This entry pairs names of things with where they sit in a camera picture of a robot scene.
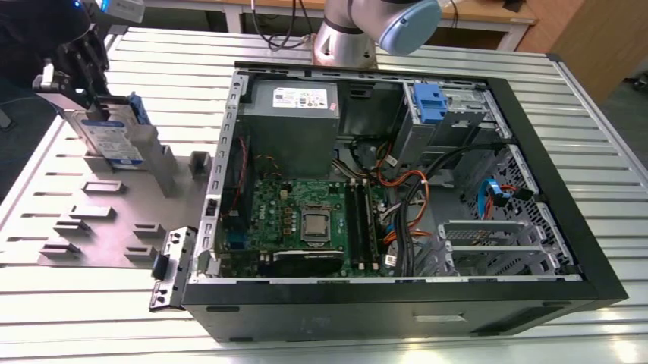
power supply label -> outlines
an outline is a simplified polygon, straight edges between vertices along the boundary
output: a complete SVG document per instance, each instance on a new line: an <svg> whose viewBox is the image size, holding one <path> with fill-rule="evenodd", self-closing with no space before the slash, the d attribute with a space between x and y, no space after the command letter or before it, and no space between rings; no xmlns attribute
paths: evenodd
<svg viewBox="0 0 648 364"><path fill-rule="evenodd" d="M328 108L326 89L277 88L272 91L275 108Z"/></svg>
<svg viewBox="0 0 648 364"><path fill-rule="evenodd" d="M114 168L136 169L143 162L141 154L125 137L127 128L121 121L82 120L85 135L94 148Z"/></svg>

cpu socket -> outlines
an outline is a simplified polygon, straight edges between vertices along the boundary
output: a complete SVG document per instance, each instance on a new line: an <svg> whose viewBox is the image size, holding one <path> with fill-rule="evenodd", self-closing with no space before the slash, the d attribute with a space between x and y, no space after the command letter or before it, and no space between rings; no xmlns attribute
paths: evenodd
<svg viewBox="0 0 648 364"><path fill-rule="evenodd" d="M311 247L320 247L331 241L331 213L328 210L302 210L302 241Z"/></svg>

ram slot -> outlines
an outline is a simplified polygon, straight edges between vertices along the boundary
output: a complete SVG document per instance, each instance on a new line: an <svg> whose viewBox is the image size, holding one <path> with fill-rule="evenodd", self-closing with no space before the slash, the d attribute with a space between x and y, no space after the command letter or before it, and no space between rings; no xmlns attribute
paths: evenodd
<svg viewBox="0 0 648 364"><path fill-rule="evenodd" d="M364 191L366 191L366 214L367 214L367 224L368 224L368 246L370 246L370 259L367 262L371 264L371 268L375 270L378 269L378 238L376 238L376 222L375 222L375 215L374 215L374 207L372 201L374 198L371 197L371 187L368 182L364 181Z"/></svg>
<svg viewBox="0 0 648 364"><path fill-rule="evenodd" d="M344 204L346 204L346 231L348 238L348 257L351 266L358 267L362 262L360 242L358 239L358 215L355 204L355 186L344 187Z"/></svg>
<svg viewBox="0 0 648 364"><path fill-rule="evenodd" d="M358 220L358 241L362 251L362 266L371 263L371 243L370 243L370 224L368 224L368 212L366 206L366 192L364 186L355 186L355 208L358 214L355 219Z"/></svg>

motherboard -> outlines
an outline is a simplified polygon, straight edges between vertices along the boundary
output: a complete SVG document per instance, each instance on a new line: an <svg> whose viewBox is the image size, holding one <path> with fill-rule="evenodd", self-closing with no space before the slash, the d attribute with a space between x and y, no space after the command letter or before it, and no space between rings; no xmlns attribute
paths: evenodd
<svg viewBox="0 0 648 364"><path fill-rule="evenodd" d="M366 181L257 180L247 233L228 232L223 273L383 276L374 224L383 192Z"/></svg>

slotted aluminum table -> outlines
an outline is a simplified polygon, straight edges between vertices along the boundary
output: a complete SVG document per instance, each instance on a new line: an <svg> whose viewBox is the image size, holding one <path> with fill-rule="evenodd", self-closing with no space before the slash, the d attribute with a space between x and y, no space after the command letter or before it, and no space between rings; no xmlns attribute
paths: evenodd
<svg viewBox="0 0 648 364"><path fill-rule="evenodd" d="M269 52L251 35L131 28L106 39L113 94L144 97L173 154L215 150L235 60L308 63L307 48ZM148 313L148 271L36 265L56 216L89 170L56 119L0 208L0 357L65 362L645 362L648 177L565 66L543 55L423 47L378 53L382 69L509 79L629 299L515 337L217 344L184 312Z"/></svg>

